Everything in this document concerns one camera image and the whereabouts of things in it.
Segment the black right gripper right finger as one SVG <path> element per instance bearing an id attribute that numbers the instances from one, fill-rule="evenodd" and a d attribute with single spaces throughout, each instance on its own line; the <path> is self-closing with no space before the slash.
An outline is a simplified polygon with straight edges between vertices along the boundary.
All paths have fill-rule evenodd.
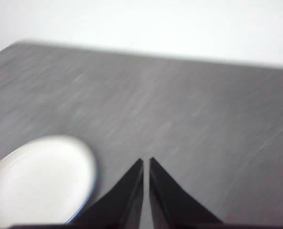
<path id="1" fill-rule="evenodd" d="M 149 198 L 155 226 L 222 225 L 222 221 L 190 196 L 159 164 L 150 159 Z"/>

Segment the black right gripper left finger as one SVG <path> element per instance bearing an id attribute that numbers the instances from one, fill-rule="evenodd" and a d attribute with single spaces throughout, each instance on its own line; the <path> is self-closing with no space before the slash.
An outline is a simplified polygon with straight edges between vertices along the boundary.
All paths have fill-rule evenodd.
<path id="1" fill-rule="evenodd" d="M 138 159 L 114 187 L 70 226 L 138 226 L 143 203 L 143 161 Z"/>

